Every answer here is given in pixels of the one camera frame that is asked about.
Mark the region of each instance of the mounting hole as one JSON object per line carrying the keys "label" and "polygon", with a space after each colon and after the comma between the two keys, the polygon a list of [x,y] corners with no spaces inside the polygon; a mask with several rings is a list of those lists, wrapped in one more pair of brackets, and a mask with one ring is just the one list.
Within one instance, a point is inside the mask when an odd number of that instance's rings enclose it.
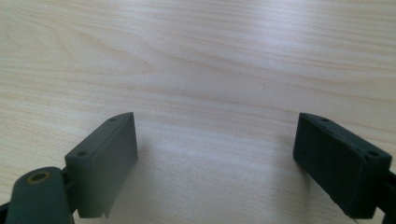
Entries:
{"label": "mounting hole", "polygon": [[48,172],[48,171],[37,172],[35,174],[29,175],[29,177],[27,177],[27,179],[26,179],[26,182],[29,185],[34,185],[34,184],[41,183],[48,178],[50,178],[50,172]]}
{"label": "mounting hole", "polygon": [[88,155],[88,153],[86,151],[80,151],[77,155],[80,157],[83,157],[83,156]]}
{"label": "mounting hole", "polygon": [[374,156],[374,157],[379,156],[379,154],[376,153],[376,152],[374,152],[374,151],[368,151],[367,153],[368,153],[370,156]]}

